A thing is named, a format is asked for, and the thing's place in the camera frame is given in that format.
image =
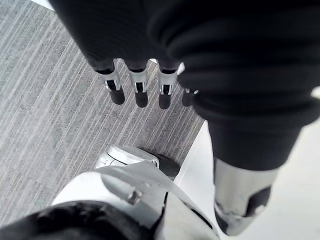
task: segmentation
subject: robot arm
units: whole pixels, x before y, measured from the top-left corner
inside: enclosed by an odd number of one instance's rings
[[[178,82],[198,90],[192,105],[208,120],[217,221],[227,235],[243,231],[301,128],[320,114],[311,97],[320,84],[319,3],[50,2],[93,69],[107,57],[184,62]]]
[[[129,152],[126,155],[127,160],[132,157]],[[57,195],[51,207],[0,229],[0,239],[220,238],[188,196],[152,162],[143,159],[130,165],[100,167],[76,176]]]

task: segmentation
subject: black rubber part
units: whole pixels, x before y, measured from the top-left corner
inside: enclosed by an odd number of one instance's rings
[[[148,105],[148,93],[147,92],[136,92],[135,93],[135,103],[140,108],[144,108]]]
[[[171,104],[171,95],[160,94],[159,95],[159,106],[161,109],[165,110],[170,107]]]
[[[176,177],[180,171],[180,165],[175,162],[175,160],[164,156],[159,153],[154,153],[152,151],[146,150],[140,147],[141,150],[156,156],[159,159],[159,169],[167,176],[167,177]]]
[[[185,106],[185,107],[190,107],[194,95],[195,95],[195,94],[194,94],[193,92],[183,91],[183,95],[182,95],[182,105]]]
[[[110,97],[112,101],[117,105],[122,105],[125,102],[125,94],[122,86],[120,90],[112,90],[110,91]]]
[[[256,213],[257,207],[266,206],[270,197],[271,186],[256,192],[249,199],[248,206],[246,207],[245,217],[253,216]]]
[[[217,213],[216,209],[214,209],[214,215],[215,215],[216,222],[218,223],[219,228],[221,229],[221,231],[224,234],[228,235],[227,234],[228,223],[219,216],[219,214]]]

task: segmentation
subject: striped carpet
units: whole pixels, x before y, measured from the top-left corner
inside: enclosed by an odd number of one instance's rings
[[[114,105],[56,14],[29,0],[0,0],[0,225],[50,204],[110,144],[144,147],[182,163],[203,120],[181,104],[138,108],[122,61],[125,104]]]

